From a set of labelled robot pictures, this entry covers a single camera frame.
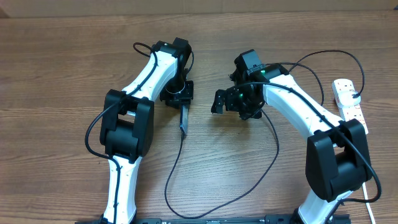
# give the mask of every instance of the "white plug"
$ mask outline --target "white plug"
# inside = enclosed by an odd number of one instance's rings
[[[333,93],[335,94],[336,104],[338,106],[340,116],[345,121],[357,119],[365,128],[365,133],[368,134],[368,127],[362,114],[361,96],[353,98],[353,95],[358,92],[354,89],[354,84],[351,80],[340,78],[331,84]]]

